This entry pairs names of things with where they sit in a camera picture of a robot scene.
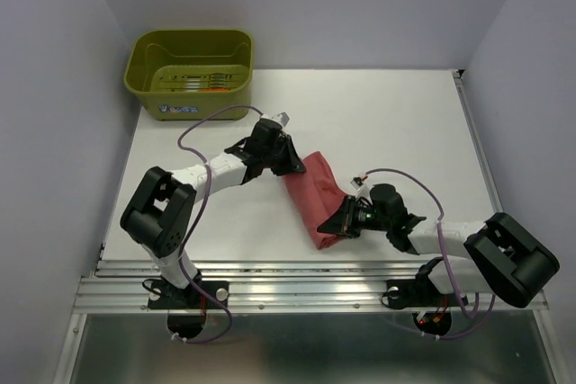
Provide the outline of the red t shirt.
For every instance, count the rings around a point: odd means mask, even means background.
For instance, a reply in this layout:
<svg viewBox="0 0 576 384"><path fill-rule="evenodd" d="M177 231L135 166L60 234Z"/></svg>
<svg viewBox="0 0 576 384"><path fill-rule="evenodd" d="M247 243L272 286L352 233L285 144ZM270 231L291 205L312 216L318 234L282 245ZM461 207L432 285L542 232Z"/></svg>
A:
<svg viewBox="0 0 576 384"><path fill-rule="evenodd" d="M302 162L306 171L284 176L283 183L311 242L318 250L326 249L340 241L341 237L320 233L318 227L338 210L347 193L338 186L321 152L309 154Z"/></svg>

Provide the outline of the olive green plastic bin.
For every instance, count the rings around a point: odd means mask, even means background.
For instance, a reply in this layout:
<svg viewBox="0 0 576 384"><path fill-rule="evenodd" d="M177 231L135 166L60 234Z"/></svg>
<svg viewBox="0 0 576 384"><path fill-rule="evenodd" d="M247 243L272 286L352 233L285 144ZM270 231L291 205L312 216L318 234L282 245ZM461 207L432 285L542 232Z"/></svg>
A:
<svg viewBox="0 0 576 384"><path fill-rule="evenodd" d="M123 82L157 121L239 120L251 104L254 42L238 29L149 31L134 43Z"/></svg>

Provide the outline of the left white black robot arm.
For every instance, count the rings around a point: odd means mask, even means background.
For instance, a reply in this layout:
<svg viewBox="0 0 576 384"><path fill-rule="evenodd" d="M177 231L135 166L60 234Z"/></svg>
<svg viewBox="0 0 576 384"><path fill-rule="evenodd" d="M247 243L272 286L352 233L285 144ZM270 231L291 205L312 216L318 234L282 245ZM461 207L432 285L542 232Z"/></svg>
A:
<svg viewBox="0 0 576 384"><path fill-rule="evenodd" d="M120 226L141 245L169 286L169 296L192 306L201 286L199 271L182 250L194 204L223 189L240 186L266 169L276 176L304 173L282 112L260 117L251 134L212 160L184 169L150 168L121 215Z"/></svg>

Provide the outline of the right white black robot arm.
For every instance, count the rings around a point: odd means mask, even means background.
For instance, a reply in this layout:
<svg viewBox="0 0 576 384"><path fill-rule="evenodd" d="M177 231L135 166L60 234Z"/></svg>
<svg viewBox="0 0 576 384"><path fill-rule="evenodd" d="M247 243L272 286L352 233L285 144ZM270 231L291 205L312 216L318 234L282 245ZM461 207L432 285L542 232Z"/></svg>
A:
<svg viewBox="0 0 576 384"><path fill-rule="evenodd" d="M392 309L465 304L466 294L491 294L526 307L555 276L555 255L509 214L480 222L439 223L409 212L394 186L378 183L368 197L347 195L317 228L322 234L356 238L382 231L392 246L411 255L432 255L409 280L388 280L382 296Z"/></svg>

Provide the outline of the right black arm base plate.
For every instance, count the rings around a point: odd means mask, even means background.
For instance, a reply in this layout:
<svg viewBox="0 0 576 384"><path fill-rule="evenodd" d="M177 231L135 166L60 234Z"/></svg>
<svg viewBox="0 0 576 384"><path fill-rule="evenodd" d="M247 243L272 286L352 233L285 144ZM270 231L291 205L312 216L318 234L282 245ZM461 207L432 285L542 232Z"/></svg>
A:
<svg viewBox="0 0 576 384"><path fill-rule="evenodd" d="M432 282L416 279L387 280L380 301L386 308L394 310L438 306L457 307L459 305L453 293L443 294Z"/></svg>

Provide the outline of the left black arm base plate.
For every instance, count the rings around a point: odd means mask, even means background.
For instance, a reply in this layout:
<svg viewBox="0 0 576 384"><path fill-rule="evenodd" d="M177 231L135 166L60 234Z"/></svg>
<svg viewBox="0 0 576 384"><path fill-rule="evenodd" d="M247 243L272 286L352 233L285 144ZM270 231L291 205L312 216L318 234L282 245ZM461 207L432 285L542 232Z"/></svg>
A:
<svg viewBox="0 0 576 384"><path fill-rule="evenodd" d="M142 288L148 292L148 308L152 310L184 310L184 309L219 309L214 301L206 298L192 286L185 289L178 289L168 283L163 278L145 279L141 283ZM217 299L217 293L220 290L229 290L227 281L201 281L200 287L210 296Z"/></svg>

